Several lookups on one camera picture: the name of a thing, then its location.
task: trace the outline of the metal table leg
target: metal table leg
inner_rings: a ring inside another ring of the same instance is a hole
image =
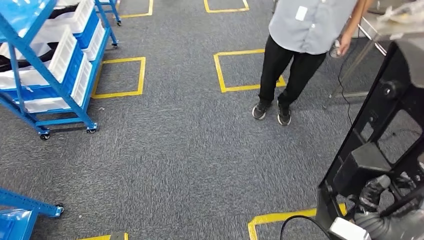
[[[333,92],[328,96],[327,101],[325,101],[324,105],[322,106],[324,109],[327,109],[328,104],[330,103],[330,101],[332,100],[332,98],[336,98],[337,94],[339,94],[342,91],[342,86],[345,85],[345,83],[348,81],[349,77],[351,76],[351,74],[354,72],[354,70],[357,68],[357,66],[359,65],[360,62],[362,62],[362,60],[364,59],[364,57],[368,54],[368,52],[374,47],[374,41],[369,40],[365,47],[362,49],[362,51],[359,53],[359,55],[355,58],[355,60],[353,61],[353,63],[349,66],[349,68],[347,69],[346,73],[343,74],[343,76],[340,78],[340,83],[334,90]]]

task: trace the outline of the white label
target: white label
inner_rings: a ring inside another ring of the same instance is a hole
[[[297,10],[296,17],[295,17],[296,20],[303,21],[305,19],[307,11],[308,11],[307,7],[299,6],[299,9]]]

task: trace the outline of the white sole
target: white sole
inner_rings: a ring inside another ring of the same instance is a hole
[[[256,118],[255,117],[255,109],[256,109],[256,107],[257,107],[257,105],[254,106],[253,109],[252,109],[252,116],[253,116],[253,118],[256,119],[256,120],[262,120],[262,119],[264,119],[265,118],[265,115],[267,114],[266,112],[264,112],[263,115],[260,118]]]
[[[283,124],[283,123],[281,122],[281,119],[280,119],[280,115],[279,115],[279,114],[277,114],[277,120],[278,120],[278,123],[279,123],[280,125],[282,125],[282,126],[288,126],[288,125],[290,125],[290,123],[292,122],[292,118],[290,117],[290,120],[288,121],[288,123],[287,123],[287,124]]]

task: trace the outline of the white plastic bin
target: white plastic bin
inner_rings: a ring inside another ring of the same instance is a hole
[[[70,65],[76,46],[77,40],[71,34],[71,30],[67,27],[60,38],[53,58],[44,63],[59,83],[62,83],[64,80],[65,73]],[[23,86],[49,85],[49,83],[36,69],[34,69],[33,66],[21,68],[19,70],[19,77]],[[16,85],[13,70],[0,72],[0,89],[14,88],[16,88]]]
[[[73,34],[82,33],[93,12],[94,5],[93,0],[81,0],[75,12],[67,12],[55,19],[47,19],[33,42],[57,42],[58,35],[60,35],[65,26],[69,26]]]
[[[80,107],[84,102],[92,68],[92,64],[88,61],[87,56],[84,54],[72,93],[70,95]],[[69,105],[61,97],[29,100],[25,101],[24,104],[29,113],[42,113],[55,109],[70,109]]]
[[[76,77],[75,85],[73,86],[72,93],[70,95],[80,106],[83,105],[84,96],[87,92],[92,68],[93,65],[87,59],[87,55],[84,54],[82,57],[81,66],[79,67],[78,75]]]
[[[32,50],[35,52],[35,54],[38,57],[40,57],[40,56],[46,54],[48,51],[50,51],[50,47],[46,43],[31,43],[30,47],[32,48]],[[17,60],[25,60],[26,59],[24,57],[24,55],[22,55],[22,53],[20,51],[18,51],[16,48],[15,48],[14,52],[16,54]],[[11,53],[9,52],[9,45],[8,45],[7,42],[3,43],[0,46],[0,55],[3,55],[6,58],[11,59]]]
[[[94,34],[91,38],[90,44],[87,49],[82,51],[87,54],[89,61],[94,61],[97,57],[97,54],[100,50],[100,45],[102,45],[103,38],[105,37],[105,29],[102,26],[102,23],[98,21],[98,24],[95,28]]]

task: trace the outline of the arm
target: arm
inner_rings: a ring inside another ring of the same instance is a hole
[[[350,34],[352,36],[356,31],[358,24],[361,22],[362,16],[370,8],[374,0],[358,0],[356,2],[355,8],[352,11],[351,17],[347,22],[347,27],[344,31],[344,34]]]
[[[347,26],[344,29],[343,35],[340,40],[340,49],[337,54],[343,56],[348,52],[351,44],[352,36],[358,28],[358,24],[361,22],[362,16],[367,12],[368,8],[374,0],[358,0],[355,7],[353,8],[352,14],[347,22]]]

